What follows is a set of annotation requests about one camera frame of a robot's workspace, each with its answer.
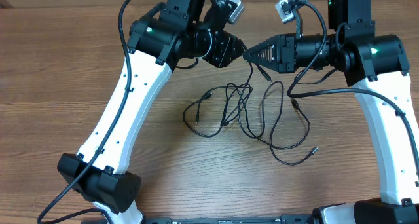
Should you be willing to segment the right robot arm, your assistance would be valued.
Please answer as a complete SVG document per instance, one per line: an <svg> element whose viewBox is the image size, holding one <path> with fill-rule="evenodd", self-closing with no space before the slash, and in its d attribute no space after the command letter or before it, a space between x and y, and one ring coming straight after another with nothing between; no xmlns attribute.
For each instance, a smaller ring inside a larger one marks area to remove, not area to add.
<svg viewBox="0 0 419 224"><path fill-rule="evenodd" d="M328 0L321 35L305 36L299 9L308 0L279 0L282 21L296 31L246 50L244 59L300 84L310 69L331 66L357 98L373 142L380 176L378 198L315 208L303 223L417 223L418 125L411 102L410 65L398 36L378 36L371 0Z"/></svg>

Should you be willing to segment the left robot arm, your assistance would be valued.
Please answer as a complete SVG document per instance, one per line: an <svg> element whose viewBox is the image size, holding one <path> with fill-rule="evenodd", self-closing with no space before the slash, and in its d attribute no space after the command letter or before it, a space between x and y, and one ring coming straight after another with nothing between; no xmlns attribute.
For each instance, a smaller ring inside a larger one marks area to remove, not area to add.
<svg viewBox="0 0 419 224"><path fill-rule="evenodd" d="M124 65L116 88L88 139L58 162L69 188L107 223L143 222L136 205L141 180L128 167L147 113L180 60L224 68L242 55L239 38L225 25L243 11L240 0L167 0L120 33Z"/></svg>

